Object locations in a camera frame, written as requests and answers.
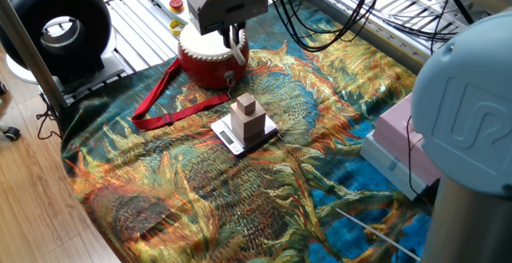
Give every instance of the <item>drum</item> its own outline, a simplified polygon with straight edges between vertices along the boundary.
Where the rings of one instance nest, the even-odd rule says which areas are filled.
[[[192,24],[185,26],[179,38],[178,58],[188,77],[201,87],[223,88],[238,81],[246,72],[249,45],[244,30],[240,43],[229,49],[218,32],[201,35]]]

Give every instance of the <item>sunflower pattern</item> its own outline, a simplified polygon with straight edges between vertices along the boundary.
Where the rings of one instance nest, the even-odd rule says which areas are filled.
[[[299,15],[336,27],[307,4]],[[421,256],[428,210],[359,156],[378,116],[411,91],[415,76],[359,38],[306,53],[272,8],[246,32],[250,62],[234,92],[253,94],[279,132],[245,157],[210,129],[228,104],[160,130],[131,123],[173,59],[112,82],[61,116],[70,184],[113,251],[124,262],[410,262],[341,209]],[[307,40],[321,45],[330,36]],[[218,92],[181,73],[148,116]]]

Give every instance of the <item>wooden block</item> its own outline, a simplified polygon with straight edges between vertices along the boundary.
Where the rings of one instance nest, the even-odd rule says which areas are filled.
[[[254,112],[250,115],[245,115],[235,102],[231,104],[230,114],[231,131],[242,144],[255,135],[265,133],[266,112],[258,102],[254,101]]]
[[[238,96],[237,107],[245,115],[251,115],[256,110],[256,99],[248,93]]]

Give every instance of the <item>black cable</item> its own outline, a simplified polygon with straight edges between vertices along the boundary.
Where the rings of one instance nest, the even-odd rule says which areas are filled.
[[[414,187],[413,187],[413,172],[411,167],[411,154],[412,154],[412,146],[410,145],[410,133],[409,133],[409,126],[410,126],[410,120],[412,119],[412,116],[409,116],[409,119],[407,120],[407,127],[406,127],[406,133],[407,133],[407,146],[408,146],[408,166],[409,166],[409,187],[413,192],[421,198],[428,206],[431,206],[431,204],[420,194],[418,193]]]
[[[471,17],[469,11],[466,9],[466,7],[464,6],[464,4],[462,3],[461,0],[453,0],[455,2],[455,5],[457,6],[457,8],[461,11],[462,13],[462,16],[464,16],[464,19],[471,25],[474,23],[474,20],[473,18]]]
[[[445,5],[442,7],[441,14],[439,15],[438,24],[435,26],[434,35],[432,36],[432,41],[430,42],[430,56],[434,55],[434,41],[435,41],[435,35],[438,32],[439,24],[441,23],[442,16],[445,14],[446,7],[448,6],[448,2],[450,0],[446,0]]]
[[[360,13],[361,13],[361,10],[362,8],[364,7],[365,5],[365,2],[366,0],[359,0],[358,4],[356,5],[356,7],[354,8],[354,11],[352,12],[352,14],[349,16],[348,20],[347,20],[347,23],[339,30],[314,30],[310,27],[308,27],[301,19],[299,16],[297,16],[297,11],[295,10],[295,8],[293,8],[293,4],[291,3],[291,0],[289,0],[289,4],[290,4],[290,7],[291,7],[291,11],[293,13],[293,15],[290,15],[288,9],[286,8],[286,3],[284,0],[279,0],[279,2],[281,3],[281,6],[282,6],[282,10],[284,12],[284,17],[286,17],[287,21],[285,21],[284,17],[282,16],[281,14],[281,11],[280,9],[278,8],[278,5],[277,5],[277,0],[272,0],[273,4],[274,4],[274,7],[276,9],[276,12],[278,13],[278,16],[279,18],[281,19],[283,25],[285,26],[286,28],[286,32],[292,37],[292,39],[301,47],[303,48],[304,50],[306,51],[309,51],[309,52],[319,52],[319,51],[323,51],[327,48],[329,48],[329,46],[331,46],[332,44],[334,44],[337,40],[339,39],[342,39],[342,37],[349,31],[351,30],[358,22],[360,22],[363,18],[365,19],[364,23],[362,24],[362,28],[360,28],[358,30],[358,32],[355,34],[354,38],[350,39],[349,41],[352,41],[354,40],[358,34],[361,32],[361,30],[364,28],[367,20],[368,20],[368,17],[369,17],[369,14],[374,10],[375,8],[375,5],[376,5],[376,2],[377,0],[373,0],[372,4],[370,5],[370,7],[366,10],[366,12],[359,16]],[[322,45],[322,46],[309,46],[307,45],[302,39],[303,38],[307,38],[307,37],[310,37],[312,36],[313,34],[310,34],[309,36],[299,36],[298,35],[298,32],[295,28],[295,25],[292,21],[292,18],[295,17],[297,19],[297,21],[299,22],[299,24],[302,25],[302,27],[304,27],[305,29],[313,32],[313,33],[317,33],[317,34],[333,34],[334,32],[337,32],[337,34],[335,35],[335,37],[328,43]]]
[[[36,119],[39,121],[41,118],[42,119],[42,122],[41,122],[41,125],[39,126],[39,131],[38,131],[38,138],[39,140],[46,140],[46,139],[50,139],[52,136],[56,135],[57,137],[59,137],[61,140],[62,140],[62,132],[59,128],[58,132],[59,133],[56,133],[54,131],[50,131],[50,135],[48,135],[47,137],[41,137],[41,132],[42,132],[42,127],[45,125],[45,122],[47,119],[50,119],[51,121],[55,121],[55,115],[54,115],[54,112],[50,106],[50,104],[45,100],[45,98],[43,97],[42,94],[40,94],[42,100],[45,102],[46,104],[46,111],[45,113],[43,114],[37,114],[35,117]]]

